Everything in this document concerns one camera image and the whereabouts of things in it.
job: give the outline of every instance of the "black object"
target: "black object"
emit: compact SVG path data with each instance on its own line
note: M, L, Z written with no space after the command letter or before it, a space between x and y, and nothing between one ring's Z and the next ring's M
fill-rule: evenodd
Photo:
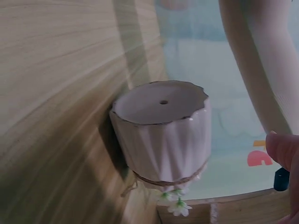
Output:
M274 189L276 191L285 191L289 187L290 172L284 168L280 168L275 172Z

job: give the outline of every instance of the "hand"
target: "hand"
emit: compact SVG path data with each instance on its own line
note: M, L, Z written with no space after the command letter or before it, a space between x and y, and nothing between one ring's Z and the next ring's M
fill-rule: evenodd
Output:
M291 214L279 224L299 224L299 136L271 132L266 137L269 156L290 172Z

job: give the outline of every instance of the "small white flower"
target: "small white flower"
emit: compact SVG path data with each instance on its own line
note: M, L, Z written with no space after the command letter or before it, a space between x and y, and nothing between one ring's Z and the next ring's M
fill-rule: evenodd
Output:
M192 209L192 207L188 206L185 202L179 199L168 208L168 211L173 213L174 216L182 214L186 217L189 215L189 209Z
M172 200L177 201L180 197L183 197L188 192L189 192L189 189L186 188L186 189L175 189L175 190L172 190L170 193L173 194Z
M157 195L157 199L160 202L171 202L173 201L173 195L170 192L163 192Z

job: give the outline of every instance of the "white ceramic pot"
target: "white ceramic pot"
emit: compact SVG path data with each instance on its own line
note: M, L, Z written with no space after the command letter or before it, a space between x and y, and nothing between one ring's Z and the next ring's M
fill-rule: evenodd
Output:
M201 87L161 81L134 88L115 101L112 124L128 166L148 188L185 189L177 182L202 168L211 154L211 107Z

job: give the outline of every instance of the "wooden surface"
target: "wooden surface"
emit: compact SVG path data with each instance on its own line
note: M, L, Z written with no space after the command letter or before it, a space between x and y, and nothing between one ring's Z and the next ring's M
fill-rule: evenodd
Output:
M107 111L165 79L152 0L2 0L0 222L157 223Z
M174 217L159 204L163 224L274 224L290 214L288 191L273 189L186 202L192 206L188 217Z

